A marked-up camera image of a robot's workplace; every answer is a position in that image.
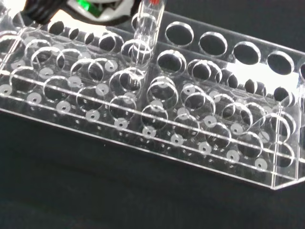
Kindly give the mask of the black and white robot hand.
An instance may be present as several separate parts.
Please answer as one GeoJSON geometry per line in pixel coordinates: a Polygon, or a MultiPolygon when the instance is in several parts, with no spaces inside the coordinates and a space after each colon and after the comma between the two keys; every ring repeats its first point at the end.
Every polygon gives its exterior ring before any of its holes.
{"type": "Polygon", "coordinates": [[[140,0],[27,0],[22,13],[46,25],[60,10],[84,23],[114,26],[137,13],[140,0]]]}

